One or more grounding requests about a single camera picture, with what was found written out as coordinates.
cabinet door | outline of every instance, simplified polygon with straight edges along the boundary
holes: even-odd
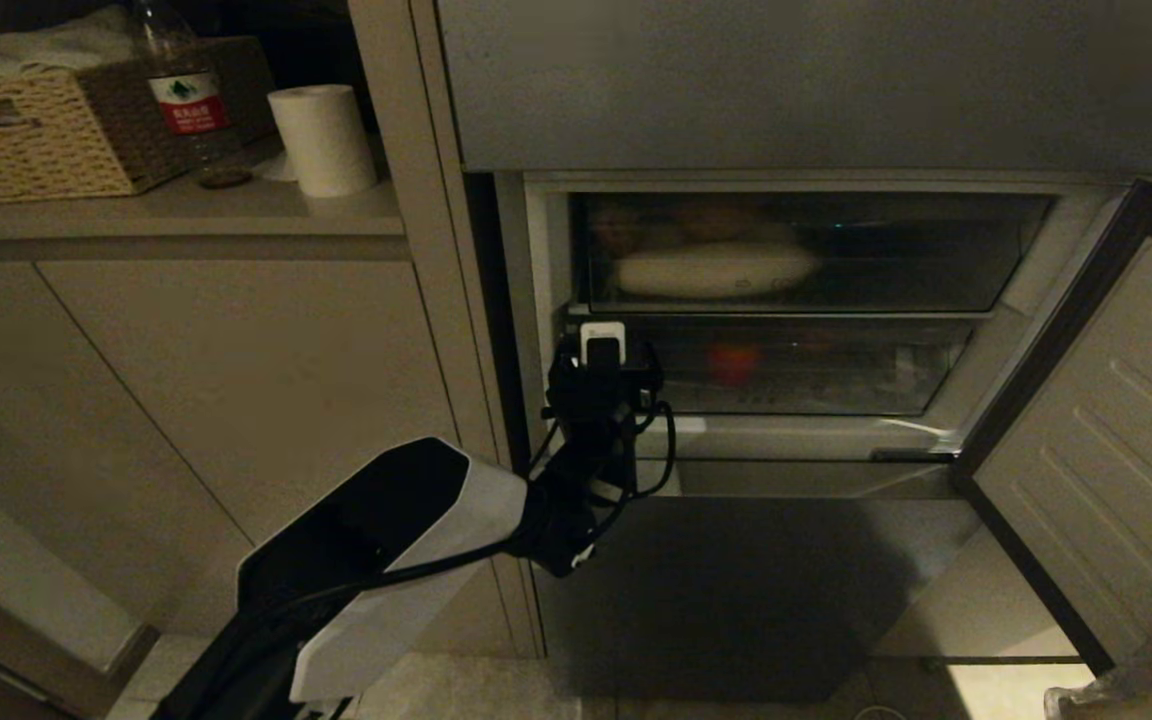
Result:
[[[1152,635],[1152,185],[956,465],[1093,670]]]
[[[40,268],[252,541],[268,539],[381,450],[431,434],[456,442],[411,264]],[[509,652],[490,568],[445,617],[431,647]]]
[[[0,510],[170,632],[223,624],[251,547],[20,263],[0,263]]]

refrigerator door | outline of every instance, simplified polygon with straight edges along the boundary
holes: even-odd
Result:
[[[1152,3],[438,0],[471,170],[1152,173]]]
[[[952,478],[1101,673],[1152,634],[1152,185],[1139,184]]]

tile floor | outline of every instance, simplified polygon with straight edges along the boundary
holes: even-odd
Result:
[[[206,643],[166,637],[106,720],[145,720]],[[1043,691],[1081,687],[1082,665],[950,666],[876,659],[823,705],[563,697],[545,664],[486,657],[404,657],[358,698],[346,720],[852,720],[872,705],[908,720],[1043,720]],[[869,714],[865,720],[895,720]]]

